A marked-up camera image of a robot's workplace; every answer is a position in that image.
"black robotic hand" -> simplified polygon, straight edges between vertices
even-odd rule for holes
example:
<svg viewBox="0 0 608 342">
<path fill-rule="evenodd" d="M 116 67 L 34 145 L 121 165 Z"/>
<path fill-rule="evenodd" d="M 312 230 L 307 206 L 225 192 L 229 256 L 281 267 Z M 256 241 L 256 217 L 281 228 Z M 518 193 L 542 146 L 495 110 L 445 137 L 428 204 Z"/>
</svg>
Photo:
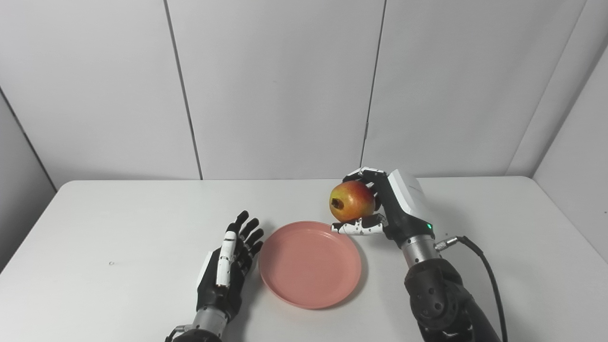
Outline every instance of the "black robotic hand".
<svg viewBox="0 0 608 342">
<path fill-rule="evenodd" d="M 262 247 L 258 241 L 264 231 L 258 229 L 257 218 L 249 221 L 243 211 L 228 226 L 222 246 L 207 257 L 207 266 L 198 285 L 196 316 L 192 324 L 180 326 L 167 337 L 171 341 L 176 332 L 184 332 L 174 342 L 221 342 L 228 324 L 241 308 L 241 290 L 255 255 Z"/>
<path fill-rule="evenodd" d="M 369 235 L 383 232 L 403 252 L 409 270 L 404 285 L 410 295 L 410 307 L 426 342 L 499 342 L 483 311 L 464 288 L 456 269 L 439 253 L 463 242 L 484 260 L 494 288 L 503 342 L 506 342 L 504 315 L 496 280 L 483 252 L 466 237 L 435 242 L 430 210 L 416 178 L 399 170 L 361 167 L 349 173 L 346 181 L 360 181 L 375 195 L 375 213 L 349 222 L 334 223 L 331 230 L 340 234 Z"/>
<path fill-rule="evenodd" d="M 415 178 L 401 176 L 398 170 L 388 175 L 382 170 L 361 167 L 349 173 L 342 182 L 353 180 L 370 188 L 375 196 L 376 211 L 382 207 L 385 215 L 377 212 L 349 222 L 334 223 L 332 231 L 349 235 L 383 232 L 399 248 L 411 236 L 435 238 L 424 194 Z"/>
</svg>

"cable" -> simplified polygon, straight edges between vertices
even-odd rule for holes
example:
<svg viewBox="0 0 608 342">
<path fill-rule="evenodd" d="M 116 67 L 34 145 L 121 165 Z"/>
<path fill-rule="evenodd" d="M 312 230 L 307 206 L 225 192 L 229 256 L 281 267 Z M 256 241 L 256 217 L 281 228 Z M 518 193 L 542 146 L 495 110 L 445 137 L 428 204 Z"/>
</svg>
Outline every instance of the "cable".
<svg viewBox="0 0 608 342">
<path fill-rule="evenodd" d="M 496 298 L 496 307 L 498 308 L 498 318 L 500 321 L 500 332 L 502 333 L 502 342 L 508 342 L 506 337 L 506 323 L 505 323 L 505 312 L 502 309 L 502 300 L 500 300 L 500 292 L 498 291 L 498 283 L 496 282 L 496 278 L 494 277 L 494 272 L 490 267 L 490 263 L 486 259 L 486 256 L 483 255 L 483 251 L 479 246 L 477 246 L 473 241 L 471 241 L 466 236 L 456 236 L 458 241 L 460 241 L 463 245 L 467 246 L 475 254 L 481 258 L 483 265 L 486 267 L 488 271 L 488 276 L 490 277 L 490 282 L 492 283 L 492 290 L 494 291 L 494 297 Z"/>
<path fill-rule="evenodd" d="M 173 331 L 169 334 L 169 336 L 167 336 L 165 338 L 165 342 L 171 342 L 173 341 L 173 337 L 175 336 L 175 333 L 177 333 L 178 330 L 177 329 L 173 329 Z"/>
</svg>

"pink plate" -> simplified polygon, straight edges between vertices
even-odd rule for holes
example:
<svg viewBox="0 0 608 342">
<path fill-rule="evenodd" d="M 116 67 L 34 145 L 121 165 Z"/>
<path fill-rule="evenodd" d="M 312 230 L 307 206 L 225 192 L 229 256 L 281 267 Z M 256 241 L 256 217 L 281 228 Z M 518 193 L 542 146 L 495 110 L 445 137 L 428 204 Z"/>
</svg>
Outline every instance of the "pink plate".
<svg viewBox="0 0 608 342">
<path fill-rule="evenodd" d="M 260 251 L 264 283 L 282 300 L 321 309 L 346 298 L 361 276 L 361 258 L 348 236 L 321 222 L 290 223 L 274 232 Z"/>
</svg>

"white table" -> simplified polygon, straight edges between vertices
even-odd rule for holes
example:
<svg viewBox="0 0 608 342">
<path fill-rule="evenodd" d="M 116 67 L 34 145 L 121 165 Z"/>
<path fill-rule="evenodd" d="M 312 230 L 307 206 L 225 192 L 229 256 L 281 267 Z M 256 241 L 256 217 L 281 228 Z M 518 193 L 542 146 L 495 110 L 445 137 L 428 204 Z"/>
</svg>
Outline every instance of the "white table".
<svg viewBox="0 0 608 342">
<path fill-rule="evenodd" d="M 2 341 L 162 341 L 194 317 L 205 255 L 243 209 L 271 232 L 333 222 L 336 180 L 76 181 L 63 186 L 0 274 Z M 499 283 L 511 341 L 608 336 L 608 265 L 532 180 L 421 179 L 439 238 L 466 234 Z M 382 235 L 356 237 L 364 272 L 341 306 L 303 310 L 257 270 L 225 342 L 422 341 L 403 286 L 407 271 Z M 486 271 L 465 246 L 443 252 L 499 330 Z"/>
</svg>

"white wall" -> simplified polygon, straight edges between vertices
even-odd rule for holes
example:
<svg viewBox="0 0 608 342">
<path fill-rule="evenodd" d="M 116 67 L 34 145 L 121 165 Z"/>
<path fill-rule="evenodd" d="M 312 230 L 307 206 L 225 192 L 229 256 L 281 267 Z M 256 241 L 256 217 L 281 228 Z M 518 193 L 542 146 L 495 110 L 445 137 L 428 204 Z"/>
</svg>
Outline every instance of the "white wall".
<svg viewBox="0 0 608 342">
<path fill-rule="evenodd" d="M 162 1 L 0 1 L 0 85 L 55 185 L 198 179 Z"/>
<path fill-rule="evenodd" d="M 607 25 L 606 1 L 389 0 L 363 164 L 531 175 Z"/>
<path fill-rule="evenodd" d="M 0 271 L 55 195 L 0 96 Z"/>
<path fill-rule="evenodd" d="M 604 52 L 534 179 L 608 261 L 608 53 Z"/>
<path fill-rule="evenodd" d="M 383 5 L 170 0 L 203 177 L 359 167 Z"/>
<path fill-rule="evenodd" d="M 57 186 L 198 179 L 197 158 L 205 179 L 334 178 L 362 151 L 530 175 L 608 32 L 605 0 L 168 8 L 184 92 L 162 1 L 0 2 L 0 85 Z"/>
</svg>

